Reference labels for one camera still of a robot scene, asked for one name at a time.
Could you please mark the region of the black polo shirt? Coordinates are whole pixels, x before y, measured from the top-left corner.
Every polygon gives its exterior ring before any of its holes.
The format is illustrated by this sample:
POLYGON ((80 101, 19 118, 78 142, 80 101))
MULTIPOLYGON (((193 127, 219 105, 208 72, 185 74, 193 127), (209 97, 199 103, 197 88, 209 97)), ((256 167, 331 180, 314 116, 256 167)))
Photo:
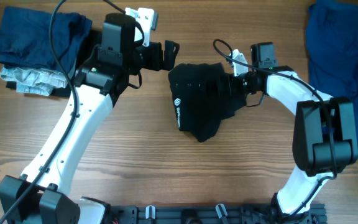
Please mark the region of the black polo shirt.
POLYGON ((215 136, 221 121, 247 104, 246 96, 218 96, 218 79, 225 74, 221 63, 182 63, 168 73, 178 128, 199 142, 215 136))

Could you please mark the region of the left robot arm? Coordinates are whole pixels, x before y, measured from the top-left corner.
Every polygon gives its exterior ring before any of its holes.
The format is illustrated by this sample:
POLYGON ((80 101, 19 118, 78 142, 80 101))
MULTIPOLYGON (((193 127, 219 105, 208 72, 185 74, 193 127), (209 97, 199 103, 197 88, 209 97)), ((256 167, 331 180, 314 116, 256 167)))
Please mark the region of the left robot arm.
POLYGON ((101 40, 76 70, 67 106, 40 152, 19 177, 0 183, 1 223, 111 223, 108 203, 69 198, 71 183, 94 132, 129 78, 142 69, 171 70, 179 45, 150 41, 158 13, 126 8, 105 17, 101 40))

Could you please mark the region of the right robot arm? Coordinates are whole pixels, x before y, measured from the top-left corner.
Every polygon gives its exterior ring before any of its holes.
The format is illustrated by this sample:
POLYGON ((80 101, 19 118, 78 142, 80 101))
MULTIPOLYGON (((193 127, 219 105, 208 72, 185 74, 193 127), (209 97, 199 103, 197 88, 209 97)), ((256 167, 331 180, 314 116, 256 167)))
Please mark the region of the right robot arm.
POLYGON ((324 184, 358 158, 353 104, 317 90, 292 68, 279 66, 271 42, 252 45, 251 56, 251 63, 237 49, 223 56, 234 70, 233 81, 245 95, 260 91, 295 115, 295 168, 272 197, 267 216, 270 222, 301 222, 310 216, 311 203, 324 184))

